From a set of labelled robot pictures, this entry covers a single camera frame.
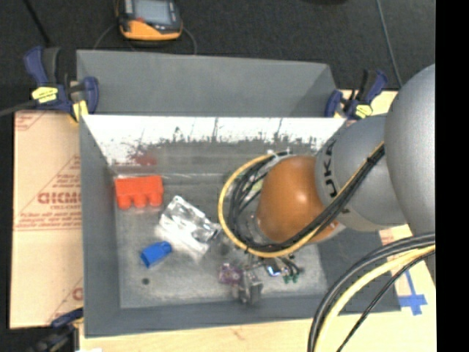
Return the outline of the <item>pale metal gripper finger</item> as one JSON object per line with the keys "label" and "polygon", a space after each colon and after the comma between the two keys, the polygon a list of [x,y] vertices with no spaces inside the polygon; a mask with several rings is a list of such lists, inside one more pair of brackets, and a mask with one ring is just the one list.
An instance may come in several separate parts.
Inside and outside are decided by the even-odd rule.
{"label": "pale metal gripper finger", "polygon": [[223,263],[218,269],[218,281],[224,285],[243,287],[243,272],[236,265]]}
{"label": "pale metal gripper finger", "polygon": [[255,304],[261,296],[263,283],[252,271],[243,271],[238,283],[238,298],[243,304]]}

